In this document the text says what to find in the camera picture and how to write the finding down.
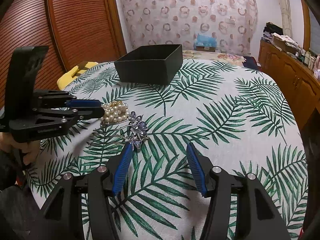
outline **leaf print tablecloth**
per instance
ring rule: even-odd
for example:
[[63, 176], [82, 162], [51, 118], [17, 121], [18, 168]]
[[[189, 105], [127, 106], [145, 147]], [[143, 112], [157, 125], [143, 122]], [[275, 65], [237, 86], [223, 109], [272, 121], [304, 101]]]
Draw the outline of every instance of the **leaf print tablecloth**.
[[[66, 90], [78, 98], [122, 100], [143, 114], [149, 140], [134, 152], [124, 188], [110, 198], [120, 239], [199, 239], [210, 199], [196, 191], [185, 149], [199, 151], [230, 174], [253, 172], [265, 186], [293, 239], [306, 211], [307, 167], [299, 130], [276, 83], [244, 67], [184, 59], [170, 86], [121, 83], [113, 63], [99, 64]], [[86, 174], [121, 151], [109, 142], [124, 133], [80, 121], [69, 134], [42, 141], [27, 179], [39, 206], [62, 174]], [[91, 238], [87, 195], [82, 196], [86, 239]], [[232, 196], [228, 238], [236, 225]]]

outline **ridged blue pad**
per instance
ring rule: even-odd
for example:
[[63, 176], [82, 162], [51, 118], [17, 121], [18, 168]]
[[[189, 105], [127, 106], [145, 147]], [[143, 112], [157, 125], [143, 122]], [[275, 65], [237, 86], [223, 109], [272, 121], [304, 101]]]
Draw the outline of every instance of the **ridged blue pad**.
[[197, 190], [202, 196], [205, 196], [207, 192], [207, 188], [205, 186], [205, 175], [190, 143], [187, 145], [187, 159]]
[[72, 99], [66, 103], [66, 107], [95, 107], [101, 106], [99, 100]]
[[125, 149], [122, 159], [115, 172], [115, 177], [114, 177], [114, 182], [112, 187], [112, 193], [114, 196], [116, 196], [123, 187], [123, 183], [124, 183], [125, 177], [127, 176], [128, 168], [132, 159], [132, 153], [133, 153], [132, 143], [129, 143], [127, 145], [127, 148]]

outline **silver bolt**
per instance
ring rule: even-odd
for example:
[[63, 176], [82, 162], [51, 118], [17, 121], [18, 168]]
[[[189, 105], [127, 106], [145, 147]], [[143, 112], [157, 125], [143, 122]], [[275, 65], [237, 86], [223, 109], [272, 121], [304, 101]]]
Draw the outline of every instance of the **silver bolt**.
[[63, 178], [64, 178], [64, 179], [70, 179], [71, 176], [72, 176], [71, 173], [66, 173], [66, 174], [63, 175]]
[[220, 172], [222, 171], [222, 169], [221, 169], [220, 167], [218, 167], [218, 166], [214, 166], [214, 167], [212, 168], [212, 171], [213, 171], [214, 173], [220, 173]]
[[98, 171], [99, 172], [105, 172], [107, 170], [107, 167], [106, 166], [100, 166], [100, 167], [98, 167]]
[[256, 179], [256, 175], [254, 175], [253, 173], [248, 173], [247, 176], [248, 176], [248, 179], [251, 179], [251, 180]]

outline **tied curtain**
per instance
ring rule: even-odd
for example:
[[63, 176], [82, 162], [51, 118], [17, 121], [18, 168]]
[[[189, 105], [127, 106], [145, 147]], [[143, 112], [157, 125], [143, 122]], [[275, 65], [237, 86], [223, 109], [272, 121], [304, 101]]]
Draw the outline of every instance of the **tied curtain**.
[[198, 34], [217, 39], [222, 53], [250, 54], [258, 19], [256, 0], [122, 0], [132, 48], [182, 44]]

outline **black box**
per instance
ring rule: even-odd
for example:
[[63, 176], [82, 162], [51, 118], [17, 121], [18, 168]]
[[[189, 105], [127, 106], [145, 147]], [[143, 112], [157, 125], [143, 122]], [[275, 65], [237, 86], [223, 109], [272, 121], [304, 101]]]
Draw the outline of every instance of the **black box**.
[[183, 62], [181, 44], [141, 46], [115, 61], [121, 82], [169, 85]]

